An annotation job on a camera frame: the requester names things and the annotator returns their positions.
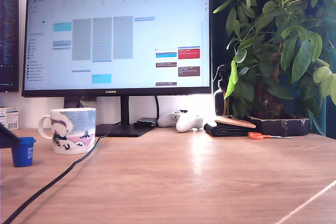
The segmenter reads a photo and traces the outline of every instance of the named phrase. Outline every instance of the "mug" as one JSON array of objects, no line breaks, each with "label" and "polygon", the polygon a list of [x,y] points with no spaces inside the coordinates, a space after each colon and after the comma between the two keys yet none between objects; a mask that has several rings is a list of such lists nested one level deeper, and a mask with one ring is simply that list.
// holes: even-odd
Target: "mug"
[{"label": "mug", "polygon": [[[49,118],[52,136],[45,133],[43,122]],[[69,108],[50,110],[38,122],[38,133],[53,141],[54,151],[60,155],[89,152],[96,134],[95,108]]]}]

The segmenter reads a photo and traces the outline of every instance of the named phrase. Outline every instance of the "computer monitor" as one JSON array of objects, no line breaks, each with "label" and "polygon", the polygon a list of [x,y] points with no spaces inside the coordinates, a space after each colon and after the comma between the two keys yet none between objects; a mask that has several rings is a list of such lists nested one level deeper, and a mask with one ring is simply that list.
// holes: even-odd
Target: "computer monitor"
[{"label": "computer monitor", "polygon": [[19,90],[18,0],[0,0],[0,92]]},{"label": "computer monitor", "polygon": [[24,97],[211,93],[211,0],[27,0]]}]

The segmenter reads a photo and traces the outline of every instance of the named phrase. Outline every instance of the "bottle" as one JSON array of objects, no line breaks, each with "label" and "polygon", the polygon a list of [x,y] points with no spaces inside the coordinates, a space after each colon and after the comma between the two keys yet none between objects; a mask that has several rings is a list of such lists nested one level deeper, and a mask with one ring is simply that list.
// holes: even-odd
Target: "bottle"
[{"label": "bottle", "polygon": [[225,93],[229,81],[227,79],[230,68],[228,65],[221,65],[217,68],[217,73],[214,81],[218,80],[219,89],[214,93],[215,99],[215,113],[216,115],[225,115],[226,113],[226,100],[224,100]]}]

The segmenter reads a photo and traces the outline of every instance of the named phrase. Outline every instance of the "white game controller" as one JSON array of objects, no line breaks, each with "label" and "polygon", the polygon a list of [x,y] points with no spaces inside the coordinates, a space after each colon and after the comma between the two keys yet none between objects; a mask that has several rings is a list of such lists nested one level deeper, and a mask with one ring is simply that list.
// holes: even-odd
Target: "white game controller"
[{"label": "white game controller", "polygon": [[203,127],[203,118],[188,114],[186,110],[163,115],[157,122],[159,127],[176,126],[178,132],[186,132],[192,128],[201,129]]}]

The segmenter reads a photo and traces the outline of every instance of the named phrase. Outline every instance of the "plant pot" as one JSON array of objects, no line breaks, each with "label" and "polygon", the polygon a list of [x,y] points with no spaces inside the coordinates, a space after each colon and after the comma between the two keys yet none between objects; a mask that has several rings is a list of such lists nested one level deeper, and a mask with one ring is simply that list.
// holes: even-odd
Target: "plant pot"
[{"label": "plant pot", "polygon": [[272,136],[304,136],[309,133],[310,123],[308,118],[302,119],[259,119],[251,116],[247,121],[257,127],[255,130],[263,135]]}]

